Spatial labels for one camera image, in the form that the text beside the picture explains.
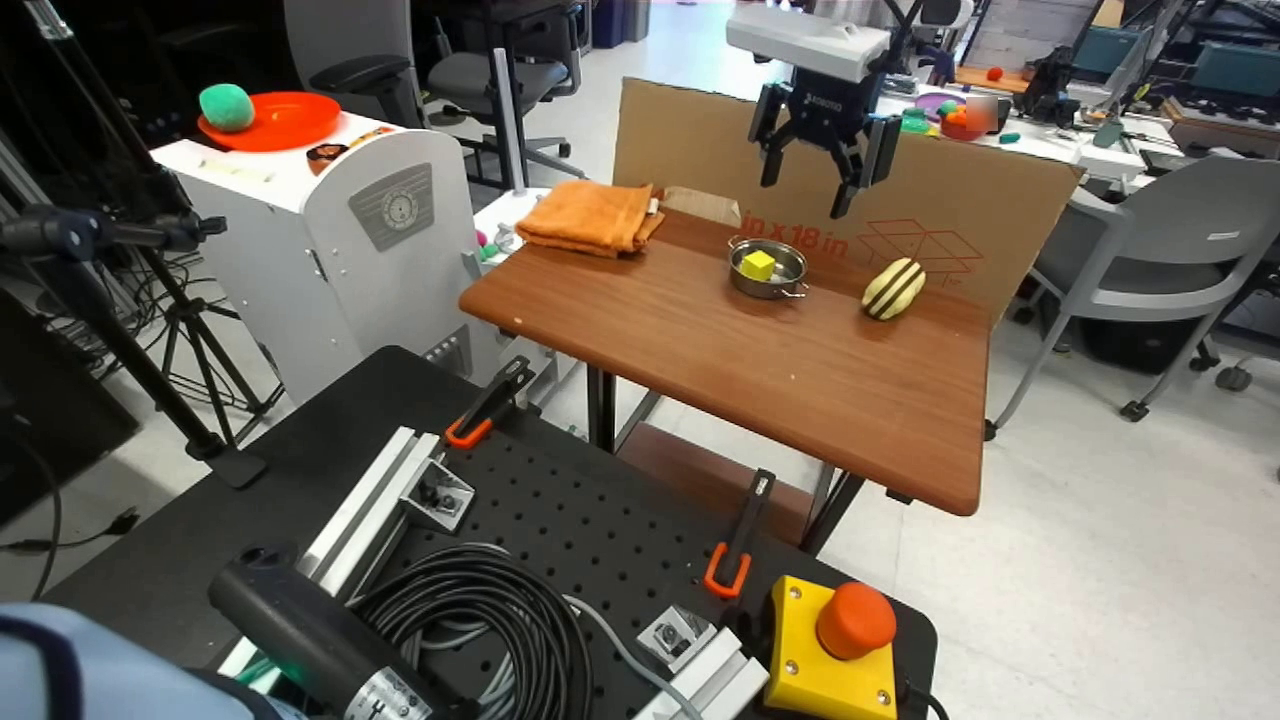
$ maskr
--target black stand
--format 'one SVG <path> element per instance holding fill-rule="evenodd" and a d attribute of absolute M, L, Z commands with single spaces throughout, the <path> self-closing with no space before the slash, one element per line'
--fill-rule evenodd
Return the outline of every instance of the black stand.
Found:
<path fill-rule="evenodd" d="M 93 122 L 99 126 L 103 146 L 130 160 L 130 174 L 99 176 L 103 209 L 114 216 L 143 216 L 143 226 L 114 226 L 114 216 L 99 222 L 55 209 L 28 209 L 26 222 L 0 230 L 0 251 L 34 258 L 35 272 L 69 305 L 69 313 L 76 313 L 118 351 L 130 376 L 138 376 L 138 384 L 159 404 L 159 414 L 187 436 L 187 455 L 207 461 L 223 484 L 243 489 L 265 474 L 265 461 L 235 455 L 235 440 L 230 434 L 207 355 L 217 355 L 217 364 L 230 376 L 235 376 L 239 390 L 248 384 L 199 322 L 199 305 L 187 301 L 187 292 L 170 275 L 159 258 L 163 250 L 197 250 L 207 234 L 219 234 L 223 226 L 199 222 L 185 187 L 151 160 L 147 146 L 130 126 L 114 90 L 99 79 L 99 71 L 93 69 L 85 50 L 76 45 L 76 34 L 60 21 L 53 0 L 28 0 L 28 12 L 39 35 L 48 39 L 53 55 L 76 83 L 80 99 L 87 104 Z M 193 341 L 223 436 L 199 424 L 199 418 L 185 404 L 170 376 L 114 317 L 114 305 L 99 297 L 96 282 L 85 270 L 85 260 L 96 260 L 103 244 L 138 244 L 143 266 L 171 297 L 178 323 L 185 323 L 185 338 Z"/>
<path fill-rule="evenodd" d="M 185 404 L 185 398 L 170 384 L 170 376 L 147 359 L 147 351 L 118 322 L 114 305 L 103 305 L 85 266 L 66 258 L 39 258 L 34 260 L 34 270 L 69 305 L 69 313 L 76 313 L 114 347 L 114 355 L 130 367 L 130 376 L 185 434 L 193 461 L 203 461 L 232 489 L 253 484 L 267 470 L 265 461 L 235 455 L 232 446 L 223 446 L 217 434 L 203 427 L 203 422 Z"/>
<path fill-rule="evenodd" d="M 239 317 L 187 297 L 155 250 L 143 250 L 141 260 L 151 270 L 155 286 L 170 292 L 159 373 L 170 379 L 182 379 L 171 373 L 171 355 L 178 355 L 178 341 L 185 338 L 193 346 L 199 390 L 213 404 L 213 418 L 223 434 L 223 446 L 235 448 L 265 422 L 265 414 L 285 398 L 285 384 L 277 384 L 277 394 L 267 399 L 262 399 L 253 394 L 253 384 L 243 379 L 243 373 L 235 367 L 235 359 L 223 351 L 223 346 L 203 323 L 203 313 L 230 317 L 230 322 L 239 322 Z M 248 424 L 239 424 L 239 434 L 232 434 L 230 404 L 243 404 L 243 414 L 248 414 Z"/>

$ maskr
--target red object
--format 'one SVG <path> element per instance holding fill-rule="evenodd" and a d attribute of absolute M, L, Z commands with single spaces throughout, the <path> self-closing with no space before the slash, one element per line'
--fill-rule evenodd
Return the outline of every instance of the red object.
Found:
<path fill-rule="evenodd" d="M 837 662 L 867 658 L 895 640 L 893 606 L 867 584 L 839 584 L 827 607 L 815 617 L 815 640 Z"/>
<path fill-rule="evenodd" d="M 470 452 L 470 448 L 475 448 L 490 434 L 491 434 L 491 418 L 483 418 L 483 422 L 473 424 L 470 434 L 462 434 L 462 424 L 447 424 L 443 446 Z"/>
<path fill-rule="evenodd" d="M 232 152 L 289 152 L 333 138 L 340 116 L 344 110 L 319 92 L 256 92 L 243 133 L 219 133 L 203 116 L 197 126 L 213 146 Z"/>
<path fill-rule="evenodd" d="M 744 598 L 758 556 L 744 551 L 744 556 L 738 561 L 733 582 L 722 584 L 722 582 L 715 582 L 715 569 L 725 566 L 725 556 L 727 556 L 727 545 L 715 545 L 715 550 L 711 550 L 711 561 L 707 561 L 707 569 L 703 569 L 703 590 L 707 590 L 715 601 L 733 606 L 733 601 Z"/>
<path fill-rule="evenodd" d="M 979 138 L 992 133 L 992 113 L 963 104 L 963 110 L 948 113 L 942 122 L 942 129 L 943 129 L 948 142 L 970 146 L 970 142 L 979 142 Z"/>

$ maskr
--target lab floor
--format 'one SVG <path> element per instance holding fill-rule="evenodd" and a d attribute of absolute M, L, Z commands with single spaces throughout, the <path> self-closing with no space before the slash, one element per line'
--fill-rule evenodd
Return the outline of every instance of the lab floor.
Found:
<path fill-rule="evenodd" d="M 561 133 L 577 164 L 610 179 L 621 75 L 752 95 L 778 69 L 725 50 L 727 0 L 656 0 L 645 45 L 585 55 L 577 95 L 534 113 L 527 133 Z M 235 323 L 219 323 L 235 359 L 272 384 Z M 1038 338 L 1004 323 L 992 359 L 992 410 L 1014 394 Z M 1058 355 L 1019 418 L 987 446 L 978 516 L 895 504 L 875 484 L 837 527 L 823 561 L 918 606 L 942 630 L 935 695 L 957 720 L 1211 720 L 1277 717 L 1280 706 L 1280 364 L 1253 359 L 1250 394 L 1182 376 L 1143 424 L 1118 418 L 1143 376 Z M 155 514 L 203 474 L 130 379 L 114 379 L 143 434 L 66 491 L 80 535 L 138 504 Z M 543 410 L 585 427 L 580 373 Z M 676 427 L 742 464 L 813 484 L 815 464 L 661 404 Z M 48 531 L 48 504 L 0 541 Z M 69 578 L 96 550 L 66 551 Z M 22 601 L 39 561 L 3 556 L 0 601 Z"/>

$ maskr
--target wooden table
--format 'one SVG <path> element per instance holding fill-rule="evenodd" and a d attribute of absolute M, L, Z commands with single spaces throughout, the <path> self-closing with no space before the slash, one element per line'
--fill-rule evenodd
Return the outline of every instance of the wooden table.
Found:
<path fill-rule="evenodd" d="M 727 289 L 733 230 L 670 212 L 645 258 L 525 250 L 462 309 L 593 367 L 593 440 L 611 448 L 611 376 L 771 436 L 893 496 L 970 516 L 979 501 L 992 322 L 925 292 L 895 323 L 807 258 L 799 301 Z"/>

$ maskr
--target small bowl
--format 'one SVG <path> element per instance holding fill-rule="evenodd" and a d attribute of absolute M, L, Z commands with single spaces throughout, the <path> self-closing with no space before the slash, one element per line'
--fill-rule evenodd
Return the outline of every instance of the small bowl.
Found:
<path fill-rule="evenodd" d="M 752 251 L 769 251 L 778 260 L 769 282 L 752 282 L 742 272 L 742 260 Z M 733 239 L 727 244 L 727 282 L 744 297 L 792 301 L 803 289 L 803 272 L 807 272 L 803 251 L 797 251 L 792 244 L 778 244 L 778 239 Z"/>

